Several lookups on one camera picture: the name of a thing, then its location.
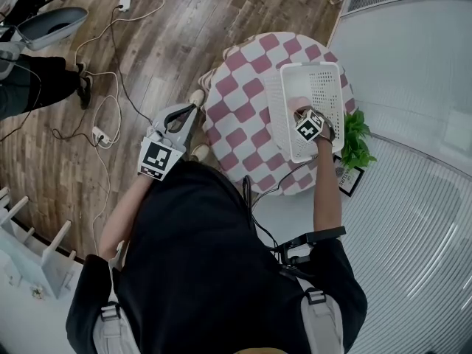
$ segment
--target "electrical cable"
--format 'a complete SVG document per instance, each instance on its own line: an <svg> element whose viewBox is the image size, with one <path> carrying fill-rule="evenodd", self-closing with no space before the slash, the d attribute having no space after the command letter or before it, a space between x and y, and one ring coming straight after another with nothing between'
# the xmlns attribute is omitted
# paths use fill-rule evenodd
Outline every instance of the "electrical cable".
<svg viewBox="0 0 472 354"><path fill-rule="evenodd" d="M95 121L97 120L97 114L98 114L98 111L101 109L101 107L103 106L103 103L105 103L105 101L107 99L112 99L115 101L115 103L117 104L117 108L118 108L118 129L117 129L117 132L114 134L113 136L113 139L111 139L110 143L108 146L105 146L105 145L101 145L100 144L100 140L99 139L97 141L97 145L98 147L100 148L103 148L104 150L107 150L109 148L111 148L112 145L114 145L115 143L117 143L119 141L119 132L121 130L121 122L122 122L122 114L121 114L121 108L119 106L119 103L118 103L118 93L119 93L119 83L118 83L118 77L117 77L117 74L114 73L114 72L100 72L100 73L92 73L92 72L89 72L89 71L86 71L87 74L91 74L92 76L100 76L100 75L104 75L104 74L112 74L113 76L115 76L115 81L117 82L117 92L115 95L112 95L112 94L109 94L108 96L106 96L102 102L98 105L98 107L95 109L95 112L94 112L94 117L92 119L92 138L94 137L94 133L93 133L93 127L95 127Z"/></svg>
<svg viewBox="0 0 472 354"><path fill-rule="evenodd" d="M254 203L252 203L251 179L249 178L249 176L244 176L244 178L243 178L243 199L246 202L246 205L248 206L249 216L250 216L252 222L254 223L254 225L259 227L259 229L261 229L266 235L268 235L271 238L271 240L274 244L274 247L266 246L266 248L270 251L274 251L274 252L277 253L277 259L279 260L279 262L280 262L280 255L281 255L280 251L277 250L277 247L279 246L279 244L275 240L274 236L272 236L272 234L267 229L265 229L263 226L261 226L259 224L259 222L257 221L257 219L254 217L254 208L256 207L256 204L260 201L260 199L262 197L266 196L267 194L270 194L271 192L276 192L277 190L279 190L280 185L283 183L283 181L285 179L287 179L287 177L289 177L291 174L295 173L301 167L304 167L306 164L309 164L310 162L314 161L316 159L316 157L313 160L310 160L309 162L304 162L301 165L299 165L298 167L291 170L284 177L282 177L282 179L277 184L277 187L275 187L274 189L268 190L265 193L259 195L256 198L256 200L254 201Z"/></svg>
<svg viewBox="0 0 472 354"><path fill-rule="evenodd" d="M98 35L97 37L95 38L92 38L84 43L82 43L81 45L79 45L79 47L75 50L75 54L74 54L74 63L77 64L77 53L79 51L79 49L81 49L83 46L85 46L86 44L89 44L91 43L92 41L96 41L98 39L100 39L103 34L106 32L106 30L108 28L111 29L111 40L112 40L112 43L113 43L113 47L114 47L114 60L116 61L117 63L117 68L118 68L118 72L119 72L119 77L120 77L120 80L121 80L121 84L122 84L122 87L123 87L123 91L125 92L125 96L126 98L128 99L128 101L130 102L130 104L133 106L133 109L135 110L135 112L144 117L151 125L153 124L152 120L149 119L148 117L146 117L144 114L142 114L137 108L136 106L134 105L133 101L131 100L131 98L129 97L129 94L128 94L128 91L126 90L126 87L125 87L125 83L124 83L124 77L123 77L123 74L121 72L121 69L120 69L120 63L119 63L119 58L118 58L118 55L117 55L117 45L116 45L116 42L115 42L115 38L114 38L114 31L113 31L113 25L118 22L118 21L125 21L125 22L131 22L131 21L138 21L140 19L143 19L143 18L146 18L148 17L149 15L152 15L153 13L157 12L158 10L160 10L165 4L165 0L162 0L162 3L159 7L157 7L155 10L152 10L151 12L145 14L145 15L142 15L140 17L136 17L136 18L129 18L129 19L125 19L125 18L117 18L117 19L114 19L114 11L119 8L118 7L115 7L112 11L111 11L111 17L110 17L110 24L107 25L105 27L105 29L100 33L100 35ZM106 96L102 102L98 105L97 109L95 110L94 112L94 117L93 117L93 121L92 121L92 127L95 126L95 120L97 118L97 114L98 114L98 111L100 110L100 108L102 107L102 105L105 103L105 101L107 99L112 99L115 101L115 103L117 104L117 107L118 107L118 115L119 115L119 123L118 123L118 129L117 129L117 132L115 133L115 135L113 136L113 138L111 139L109 145L101 145L100 144L100 141L102 140L102 138L98 138L97 140L97 143L96 145L94 146L94 149L95 149L95 152L97 153L97 156L100 160L100 162L102 163L103 165L103 168L105 169L105 173L106 173L106 176L107 176L107 182L108 182L108 189L107 189L107 193L106 193L106 198L105 198L105 203L103 204L103 208L101 209L101 211L94 217L94 219L92 220L91 222L91 236L93 238L93 241L94 241L94 247L95 247L95 251L96 253L98 253L98 248L97 248L97 240L95 239L95 229L94 229L94 225L95 225L95 222L97 221L97 219L104 213L105 209L106 209L106 206L108 204L108 198L109 198L109 195L110 195L110 191L111 191L111 181L110 181L110 173L108 171L108 168L106 167L106 164L105 162L103 161L102 157L100 156L100 153L98 151L98 148L97 147L100 147L100 148L103 148L103 149L109 149L111 148L111 146L115 143L117 143L119 141L119 132L120 132L120 128L121 128L121 122L122 122L122 112L121 112L121 108L119 106L119 103L118 103L118 95L119 95L119 81L118 81L118 76L115 72L102 72L102 73L92 73L92 72L86 72L87 74L91 74L92 76L98 76L98 75L102 75L102 74L112 74L115 76L115 80L117 82L117 92L116 92L116 95L113 96L113 95L108 95ZM93 135L93 129L92 129L92 139L93 141L95 142L95 138L94 138L94 135Z"/></svg>
<svg viewBox="0 0 472 354"><path fill-rule="evenodd" d="M100 35L98 35L97 37L95 38L92 38L92 39L89 39L88 41L85 41L83 42L81 45L79 45L79 47L75 50L75 55L74 55L74 64L77 64L77 53L79 52L79 49L81 49L83 46L85 46L86 44L89 44L90 42L93 42L93 41L96 41L97 39L100 39L103 34L105 34L106 30L108 28L111 28L111 39L112 39L112 42L113 42L113 46L114 46L114 59L115 61L118 63L117 66L118 66L118 72L119 72L119 76L120 76L120 80L122 82L122 87L123 87L123 91L125 92L125 96L126 98L128 99L128 101L131 103L131 105L133 106L133 109L135 110L135 112L140 115L141 117L144 117L151 125L153 124L153 121L146 117L143 113L141 113L137 108L136 106L134 105L133 101L131 101L131 98L129 97L129 94L128 94L128 91L126 90L126 87L125 87L125 83L124 83L124 77L122 75L122 72L121 72L121 69L119 67L119 60L118 60L118 56L117 56L117 45L115 43L115 40L114 40L114 32L113 32L113 24L115 24L116 22L118 21L124 21L124 22L132 22L132 21L138 21L138 20L141 20L143 18L146 18L148 17L149 15L152 15L153 13L157 12L158 10L160 10L165 4L165 0L162 0L162 3L159 7L157 7L155 10L152 10L150 11L149 13L146 13L145 15L141 15L140 17L135 17L135 18L117 18L117 19L113 19L113 14L114 14L114 11L119 8L119 6L115 7L112 12L111 12L111 18L110 18L110 24L108 24L105 29L103 29L103 31L100 33Z"/></svg>
<svg viewBox="0 0 472 354"><path fill-rule="evenodd" d="M96 147L98 145L94 144L87 135L85 135L84 133L77 133L79 131L79 128L80 126L82 125L82 121L83 121L83 118L85 117L86 115L86 112L87 110L85 110L82 114L82 118L80 118L80 122L79 122L79 125L75 128L75 130L72 132L71 135L68 135L68 136L63 136L60 131L57 129L57 128L53 128L51 130L51 133L52 135L57 139L57 140L69 140L69 139L72 139L72 138L76 138L78 136L84 136L86 139L87 139L87 142L92 146L92 147Z"/></svg>
<svg viewBox="0 0 472 354"><path fill-rule="evenodd" d="M9 132L7 135L5 135L3 138L0 139L0 143L2 143L7 137L9 137L11 134L15 133L16 131L18 130L21 130L23 128L23 125L24 123L27 121L28 117L30 116L31 112L34 110L36 104L38 103L38 100L39 100L39 96L41 94L41 78L38 76L38 74L36 74L36 72L32 71L31 69L28 69L26 67L23 67L19 64L17 64L17 60L11 60L11 59L6 59L6 58L0 58L0 60L4 60L4 61L7 61L7 62L11 62L11 63L14 63L13 66L17 66L19 68L22 68L22 69L25 69L27 70L30 74L33 74L35 75L37 78L38 78L38 82L39 82L39 90L38 90L38 95L36 96L36 100L35 100L35 103L32 104L32 107L31 107L31 110L28 111L28 114L25 116L25 118L23 119L23 122L21 122L21 124L15 128L14 130L12 130L11 132Z"/></svg>
<svg viewBox="0 0 472 354"><path fill-rule="evenodd" d="M117 9L118 7L115 7L113 8L113 10L111 11L111 17L110 17L110 31L111 31L111 42L113 44L113 58L115 60L115 62L117 63L117 68L118 68L118 73L119 73L119 78L121 80L121 85L123 87L123 91L125 92L125 96L126 98L128 99L128 101L130 102L131 106L133 106L133 109L135 110L135 112L140 115L141 117L145 118L149 124L152 126L153 125L153 121L146 117L143 113L141 113L137 107L134 105L133 101L131 101L131 98L128 94L128 91L126 90L126 87L125 87L125 81L124 81L124 77L123 77L123 73L121 72L121 68L119 67L119 59L118 59L118 54L117 54L117 44L115 42L115 34L114 34L114 31L113 31L113 26L112 26L112 22L113 22L113 14L114 14L114 11L115 9Z"/></svg>

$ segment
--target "buckle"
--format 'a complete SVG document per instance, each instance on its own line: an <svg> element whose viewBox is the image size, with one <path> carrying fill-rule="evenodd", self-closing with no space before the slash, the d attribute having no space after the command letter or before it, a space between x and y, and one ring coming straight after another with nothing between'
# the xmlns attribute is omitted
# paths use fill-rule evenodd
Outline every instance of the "buckle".
<svg viewBox="0 0 472 354"><path fill-rule="evenodd" d="M102 307L100 318L103 322L121 319L119 314L119 304L116 302L108 302L104 307Z"/></svg>
<svg viewBox="0 0 472 354"><path fill-rule="evenodd" d="M326 295L318 288L310 287L305 291L305 296L308 299L309 305L326 303Z"/></svg>

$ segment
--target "round table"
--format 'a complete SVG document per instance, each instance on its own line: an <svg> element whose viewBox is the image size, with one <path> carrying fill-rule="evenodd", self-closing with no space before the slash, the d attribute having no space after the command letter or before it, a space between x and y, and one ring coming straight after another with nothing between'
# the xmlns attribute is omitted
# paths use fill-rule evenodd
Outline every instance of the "round table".
<svg viewBox="0 0 472 354"><path fill-rule="evenodd" d="M291 32L255 35L225 50L224 62L209 72L204 131L221 168L233 182L245 175L255 192L276 187L300 164L290 160L272 139L264 77L283 64L310 61L338 62L329 49L315 40ZM339 64L346 111L355 108L353 90ZM299 168L274 194L293 195L315 184L315 162Z"/></svg>

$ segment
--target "white cable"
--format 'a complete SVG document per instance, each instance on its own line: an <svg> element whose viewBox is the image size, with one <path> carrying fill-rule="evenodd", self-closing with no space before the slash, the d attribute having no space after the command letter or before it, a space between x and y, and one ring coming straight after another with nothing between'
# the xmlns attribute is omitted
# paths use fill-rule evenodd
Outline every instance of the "white cable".
<svg viewBox="0 0 472 354"><path fill-rule="evenodd" d="M115 22L118 22L118 21L125 21L125 22L131 22L131 21L138 21L138 20L141 20L143 18L146 18L148 17L149 15L152 15L153 13L157 12L158 10L160 10L165 4L165 0L162 0L162 4L156 8L155 10L145 14L145 15L142 15L140 17L136 17L136 18L129 18L129 19L125 19L125 18L117 18L115 20L113 20L110 24L108 24L106 26L106 28L102 31L102 33L98 36L98 37L95 37L95 38L92 38L92 39L89 39L88 41L84 42L83 44L79 45L79 47L75 50L75 54L74 54L74 64L77 64L77 53L79 52L79 49L81 49L83 46L85 46L86 44L89 44L90 42L93 42L93 41L96 41L97 39L100 39L102 37L102 35L106 32L106 30L111 27L111 25L113 25ZM92 76L100 76L102 74L112 74L113 76L115 76L115 80L117 82L117 93L115 96L109 94L108 96L106 96L102 102L98 105L97 109L95 109L95 112L94 112L94 117L93 117L93 121L92 121L92 130L93 130L93 127L95 126L95 119L97 118L97 113L98 111L100 110L100 108L102 107L103 103L108 99L108 98L111 98L115 101L115 103L117 104L117 107L118 107L118 117L119 117L119 121L118 121L118 129L117 129L117 132L115 133L113 139L110 141L110 144L109 146L105 146L105 145L101 145L100 142L95 142L96 139L98 138L95 138L94 137L94 134L93 134L93 131L92 131L92 142L96 145L98 145L100 148L103 148L103 149L109 149L111 148L111 146L113 146L113 144L117 143L119 141L119 131L121 129L121 121L122 121L122 113L121 113L121 108L119 106L119 103L118 103L118 94L119 94L119 83L118 83L118 77L117 77L117 74L114 73L114 72L101 72L101 73L92 73L92 72L86 72L87 74L91 74ZM110 173L108 172L108 168L106 167L105 165L105 162L103 161L102 159L102 156L100 156L100 153L98 152L98 149L97 147L94 147L95 148L95 152L97 153L97 156L98 156L98 159L100 160L100 162L102 163L103 165L103 168L105 169L105 173L106 173L106 178L107 178L107 182L108 182L108 190L107 190L107 193L106 193L106 198L105 198L105 203L103 204L103 208L102 210L98 213L97 216L95 216L94 220L91 222L91 236L94 240L94 247L95 247L95 252L98 254L98 248L97 248L97 240L95 239L95 229L94 229L94 225L95 225L95 221L97 221L97 219L101 216L101 214L104 213L105 209L106 209L106 205L108 203L108 197L110 196L110 191L111 191L111 182L110 182Z"/></svg>
<svg viewBox="0 0 472 354"><path fill-rule="evenodd" d="M108 173L108 169L107 169L107 167L106 167L106 165L105 165L105 162L104 162L103 159L102 159L102 156L100 156L97 147L95 147L95 152L97 152L97 156L98 156L98 158L100 159L100 161L102 162L103 167L105 168L106 179L107 179L107 181L108 181L108 191L106 192L105 203L103 204L102 211L100 211L100 213L99 213L99 214L94 218L94 220L91 222L91 236L92 236L93 239L94 239L95 252L98 254L97 240L95 240L94 224L95 224L95 221L98 219L98 217L101 216L101 214L103 214L103 212L105 211L106 205L107 205L107 203L108 203L108 197L110 196L111 182L110 182L110 173Z"/></svg>
<svg viewBox="0 0 472 354"><path fill-rule="evenodd" d="M93 140L93 143L98 145L100 148L103 148L104 150L107 150L109 148L111 148L112 145L114 145L115 143L117 143L119 141L119 131L121 129L121 121L122 121L122 115L121 115L121 108L119 106L119 103L118 103L118 93L119 93L119 83L118 83L118 77L117 77L117 74L114 73L114 72L100 72L100 73L92 73L92 72L89 72L89 71L86 71L87 74L91 74L92 76L100 76L102 74L112 74L113 76L115 76L115 81L117 82L117 93L113 96L111 94L109 94L107 97L105 97L102 102L97 106L97 108L95 109L95 112L94 112L94 117L92 119L92 140ZM111 98L112 100L115 101L115 103L117 104L117 107L118 107L118 129L117 129L117 132L114 134L113 136L113 139L111 139L110 143L108 146L105 146L105 145L101 145L100 142L95 142L95 137L94 137L94 132L93 132L93 127L96 126L95 125L95 120L97 119L97 114L98 114L98 111L101 109L103 103L108 99L108 98Z"/></svg>
<svg viewBox="0 0 472 354"><path fill-rule="evenodd" d="M94 145L96 146L99 146L100 148L103 148L103 149L109 149L111 148L112 145L114 145L116 142L118 142L119 140L119 130L121 128L121 121L122 121L122 115L121 115L121 108L119 106L119 103L118 103L118 93L119 93L119 84L118 84L118 77L117 77L117 74L114 73L114 72L100 72L100 73L92 73L92 72L86 72L88 74L91 74L93 76L100 76L102 74L112 74L113 76L115 76L115 81L117 82L117 93L113 96L112 94L109 94L107 97L105 97L102 102L97 106L97 108L95 109L95 112L94 112L94 118L92 120L92 134L91 134L91 137L92 137L92 142L94 143ZM100 110L100 108L103 106L103 103L108 99L108 98L111 98L115 101L115 103L117 104L117 107L118 107L118 129L117 129L117 132L115 133L113 139L111 140L110 142L110 145L109 146L104 146L104 145L101 145L100 142L96 142L96 140L98 140L99 138L96 138L94 136L94 132L93 132L93 127L95 126L95 120L97 118L97 114L98 114L98 111ZM111 191L111 182L110 182L110 173L108 173L108 169L105 165L105 162L103 161L102 157L100 156L100 153L98 152L98 149L97 147L94 147L95 148L95 152L97 152L97 156L98 158L100 159L100 162L102 163L103 167L105 168L105 173L106 173L106 178L108 180L108 190L106 192L106 198L105 198L105 203L103 204L103 208L102 208L102 211L100 211L100 213L95 216L94 220L91 222L91 236L93 237L94 239L94 246L95 246L95 251L96 253L98 254L98 250L97 250L97 240L95 239L95 228L94 228L94 225L95 225L95 221L101 216L101 214L103 214L103 212L105 211L105 208L106 208L106 205L108 203L108 197L110 195L110 191Z"/></svg>
<svg viewBox="0 0 472 354"><path fill-rule="evenodd" d="M83 44L81 44L76 50L75 50L75 55L74 55L74 64L77 64L77 53L79 52L79 49L81 49L83 46L85 46L86 44L89 44L90 42L93 42L93 41L96 41L97 39L100 39L102 37L103 34L105 34L105 32L107 31L107 29L113 25L115 22L118 22L118 21L124 21L124 22L132 22L132 21L138 21L138 20L141 20L143 18L146 18L148 17L149 15L152 15L153 13L157 12L158 10L160 10L165 4L165 0L162 0L162 4L159 6L159 8L156 8L155 10L153 10L152 12L149 12L145 15L142 15L140 17L136 17L136 18L117 18L115 20L113 20L110 24L108 24L105 29L103 29L102 33L98 36L98 37L95 37L95 38L92 38L92 39L89 39L88 41L85 41Z"/></svg>

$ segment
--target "green plant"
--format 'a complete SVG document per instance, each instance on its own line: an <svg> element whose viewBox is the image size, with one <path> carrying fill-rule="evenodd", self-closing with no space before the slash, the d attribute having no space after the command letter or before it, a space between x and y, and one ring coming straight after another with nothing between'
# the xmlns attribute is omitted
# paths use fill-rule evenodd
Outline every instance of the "green plant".
<svg viewBox="0 0 472 354"><path fill-rule="evenodd" d="M369 126L364 123L364 113L356 110L354 114L344 116L344 147L341 161L348 168L368 167L377 159L370 155L369 148L363 138L370 134Z"/></svg>

